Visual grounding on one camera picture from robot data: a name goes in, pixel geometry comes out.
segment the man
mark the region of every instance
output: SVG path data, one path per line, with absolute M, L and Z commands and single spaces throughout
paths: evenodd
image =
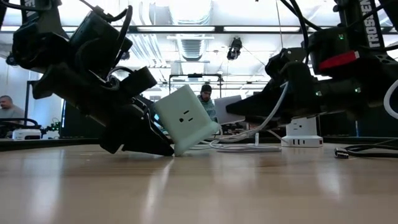
M 23 118 L 24 112 L 12 103 L 10 96 L 0 96 L 0 118 Z
M 205 108 L 211 120 L 217 122 L 216 108 L 210 97 L 211 97 L 211 86 L 203 85 L 200 90 L 200 95 L 198 95 L 198 99 Z

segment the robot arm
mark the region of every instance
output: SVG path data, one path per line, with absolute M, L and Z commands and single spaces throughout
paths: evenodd
M 82 2 L 92 11 L 69 38 L 61 26 L 59 0 L 22 0 L 20 6 L 0 0 L 2 5 L 21 9 L 25 18 L 14 33 L 7 61 L 44 74 L 32 84 L 35 99 L 54 93 L 105 126 L 101 147 L 110 153 L 124 145 L 123 151 L 171 156 L 174 150 L 156 128 L 154 114 L 136 98 L 156 85 L 156 80 L 146 67 L 138 71 L 116 67 L 132 46 L 126 38 L 132 7 L 113 17 L 98 6 Z M 123 17 L 119 32 L 110 22 Z M 129 76 L 119 81 L 111 75 L 117 70 L 127 71 Z
M 227 106 L 229 113 L 266 117 L 289 82 L 289 92 L 279 108 L 279 124 L 291 119 L 347 111 L 354 116 L 383 103 L 387 89 L 398 79 L 398 62 L 384 48 L 377 10 L 384 7 L 398 26 L 398 2 L 382 0 L 336 0 L 341 24 L 316 31 L 309 37 L 308 51 L 282 49 L 270 58 L 266 72 L 271 81 L 260 94 Z M 303 63 L 309 54 L 314 74 L 331 80 L 318 81 Z

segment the wooden table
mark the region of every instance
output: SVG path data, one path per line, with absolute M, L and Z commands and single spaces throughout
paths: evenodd
M 324 149 L 0 153 L 0 223 L 397 223 L 398 160 Z

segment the power outlet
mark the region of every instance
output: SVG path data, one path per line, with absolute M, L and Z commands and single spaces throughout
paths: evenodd
M 220 125 L 210 119 L 189 85 L 160 99 L 155 103 L 155 110 L 173 139 L 176 156 L 220 129 Z

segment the table surface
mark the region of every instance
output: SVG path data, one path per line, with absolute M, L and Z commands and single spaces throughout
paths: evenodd
M 0 223 L 397 223 L 398 160 L 323 149 L 0 153 Z

